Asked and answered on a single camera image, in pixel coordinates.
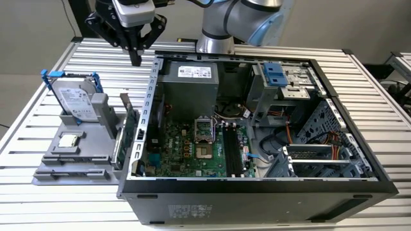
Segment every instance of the open computer tower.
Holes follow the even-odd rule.
[[[336,222],[396,193],[314,60],[156,53],[117,193],[141,224]]]

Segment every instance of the metal rail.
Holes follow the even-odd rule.
[[[72,43],[54,70],[97,71],[109,105],[124,113],[120,93],[134,108],[144,101],[153,50],[194,51],[193,43],[156,43],[145,51],[141,67],[101,39]],[[158,230],[396,230],[411,229],[411,122],[403,110],[353,55],[341,50],[236,46],[236,54],[316,59],[340,100],[381,162],[399,195],[337,224],[189,225]],[[32,174],[60,125],[60,106],[41,85],[0,141],[0,224],[9,229],[138,229],[128,204],[116,199],[116,186],[33,186]]]

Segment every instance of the ram slot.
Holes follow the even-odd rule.
[[[222,127],[222,142],[224,142],[224,154],[225,154],[225,169],[226,176],[234,175],[238,177],[242,173],[240,150],[237,144],[236,128],[232,125]]]

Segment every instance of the green circuit board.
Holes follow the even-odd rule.
[[[194,143],[193,123],[182,124],[168,121],[160,153],[160,166],[154,169],[154,176],[226,177],[221,129],[221,126],[216,126],[216,139],[212,144]],[[246,137],[245,128],[237,129],[237,135]],[[249,146],[248,138],[241,142],[242,145]],[[252,161],[248,161],[248,163],[250,167],[244,172],[244,177],[253,177]]]

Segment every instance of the gray cable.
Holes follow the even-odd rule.
[[[65,14],[65,18],[66,18],[66,21],[68,21],[68,23],[69,23],[69,27],[70,27],[70,29],[72,29],[72,32],[73,32],[73,34],[74,34],[74,37],[76,37],[77,35],[76,35],[76,31],[74,31],[74,28],[73,28],[73,26],[72,26],[72,24],[70,24],[70,21],[69,21],[69,18],[68,18],[68,14],[66,14],[66,10],[65,10],[65,4],[64,4],[64,0],[61,0],[61,3],[62,3],[62,8],[64,8],[64,14]]]

